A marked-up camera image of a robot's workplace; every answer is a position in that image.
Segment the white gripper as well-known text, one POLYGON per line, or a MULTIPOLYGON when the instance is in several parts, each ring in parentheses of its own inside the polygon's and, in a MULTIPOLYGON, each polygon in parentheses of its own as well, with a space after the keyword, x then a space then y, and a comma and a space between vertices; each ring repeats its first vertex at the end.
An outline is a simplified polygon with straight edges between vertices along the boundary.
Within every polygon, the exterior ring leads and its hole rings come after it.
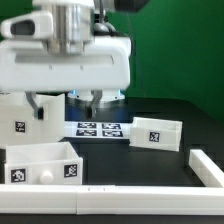
POLYGON ((131 41, 127 37, 97 37, 77 55, 51 55, 36 41, 0 42, 0 91, 26 92, 34 118, 44 119, 33 92, 92 90, 86 116, 94 118, 101 90, 126 89, 130 84, 131 41))

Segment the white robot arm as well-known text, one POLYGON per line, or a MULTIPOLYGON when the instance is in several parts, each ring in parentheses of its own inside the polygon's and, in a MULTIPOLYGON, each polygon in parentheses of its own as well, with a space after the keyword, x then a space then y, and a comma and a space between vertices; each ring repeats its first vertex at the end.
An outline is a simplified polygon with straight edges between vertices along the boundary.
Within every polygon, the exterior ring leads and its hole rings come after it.
POLYGON ((130 84, 130 38, 105 13, 137 12, 149 1, 32 0, 34 11, 0 23, 0 91, 24 92, 38 117, 34 93, 75 90, 93 118, 104 93, 130 84))

